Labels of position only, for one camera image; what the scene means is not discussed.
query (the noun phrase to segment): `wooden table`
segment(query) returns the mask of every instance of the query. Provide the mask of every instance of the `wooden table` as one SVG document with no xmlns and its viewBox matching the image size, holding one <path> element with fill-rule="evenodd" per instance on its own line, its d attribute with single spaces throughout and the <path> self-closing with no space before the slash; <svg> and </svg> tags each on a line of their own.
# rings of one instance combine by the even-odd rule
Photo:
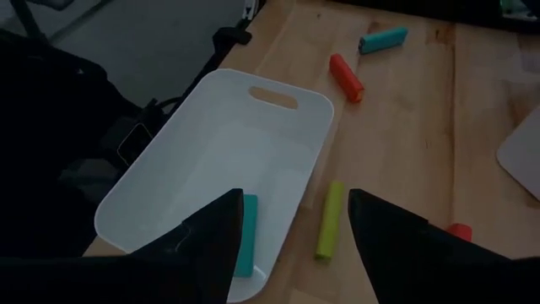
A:
<svg viewBox="0 0 540 304">
<path fill-rule="evenodd" d="M 399 25 L 403 47 L 359 56 L 362 35 Z M 249 302 L 376 303 L 346 212 L 330 264 L 313 259 L 334 179 L 437 226 L 468 224 L 475 243 L 509 258 L 540 255 L 540 203 L 495 159 L 540 104 L 540 38 L 321 0 L 268 1 L 248 30 L 223 68 L 320 92 L 335 109 L 272 275 Z M 328 73 L 335 52 L 366 88 L 359 105 Z M 87 255 L 98 254 L 122 253 L 98 239 Z"/>
</svg>

